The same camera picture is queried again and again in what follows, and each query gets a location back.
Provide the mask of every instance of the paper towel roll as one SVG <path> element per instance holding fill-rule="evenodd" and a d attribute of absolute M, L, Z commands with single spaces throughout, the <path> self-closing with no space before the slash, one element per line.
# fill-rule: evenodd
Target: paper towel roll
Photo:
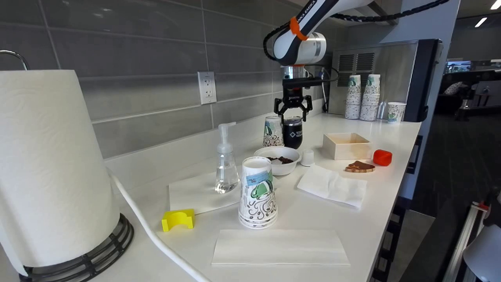
<path fill-rule="evenodd" d="M 100 245 L 119 212 L 75 72 L 0 72 L 0 132 L 0 243 L 17 273 Z"/>

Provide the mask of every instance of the white countertop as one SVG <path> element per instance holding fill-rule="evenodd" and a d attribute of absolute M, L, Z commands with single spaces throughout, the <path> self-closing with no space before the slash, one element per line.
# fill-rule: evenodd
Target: white countertop
<path fill-rule="evenodd" d="M 219 231 L 246 231 L 237 218 L 237 206 L 197 215 L 193 231 L 177 227 L 161 234 L 160 218 L 169 209 L 166 187 L 175 180 L 216 169 L 218 133 L 208 132 L 177 140 L 146 151 L 107 160 L 107 166 L 130 191 L 149 224 L 160 238 L 212 281 L 368 281 L 379 245 L 398 196 L 415 138 L 418 122 L 388 126 L 382 122 L 346 121 L 330 115 L 310 116 L 304 124 L 301 151 L 315 151 L 315 163 L 341 174 L 349 162 L 334 162 L 323 155 L 324 133 L 359 133 L 371 141 L 373 149 L 393 152 L 388 168 L 371 174 L 354 176 L 367 179 L 368 190 L 362 210 L 327 202 L 296 190 L 305 168 L 274 179 L 277 187 L 279 218 L 269 229 L 335 231 L 345 246 L 351 267 L 213 267 L 213 251 Z M 235 160 L 240 165 L 262 146 L 263 116 L 238 124 L 230 133 Z M 114 281 L 193 281 L 147 240 L 132 210 L 118 196 L 121 212 L 132 221 L 136 237 L 130 249 L 110 270 L 97 276 L 97 282 Z M 17 281 L 0 256 L 0 281 Z"/>

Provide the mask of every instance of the electrical outlet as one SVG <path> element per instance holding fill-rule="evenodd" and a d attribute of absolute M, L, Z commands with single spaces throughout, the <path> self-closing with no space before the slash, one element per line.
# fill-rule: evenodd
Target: electrical outlet
<path fill-rule="evenodd" d="M 215 104 L 216 99 L 216 82 L 215 72 L 197 72 L 201 104 Z"/>

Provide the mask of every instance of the wooden box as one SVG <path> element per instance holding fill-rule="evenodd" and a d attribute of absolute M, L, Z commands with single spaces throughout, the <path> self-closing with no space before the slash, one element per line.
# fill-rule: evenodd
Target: wooden box
<path fill-rule="evenodd" d="M 357 133 L 327 133 L 323 148 L 334 160 L 370 160 L 371 144 Z"/>

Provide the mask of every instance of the small bowl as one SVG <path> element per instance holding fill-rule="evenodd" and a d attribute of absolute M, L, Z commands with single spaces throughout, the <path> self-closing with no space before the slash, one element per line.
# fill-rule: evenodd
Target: small bowl
<path fill-rule="evenodd" d="M 293 173 L 298 162 L 301 160 L 301 154 L 296 149 L 284 148 L 284 146 L 262 148 L 255 151 L 254 155 L 266 157 L 271 160 L 273 176 L 287 176 Z"/>

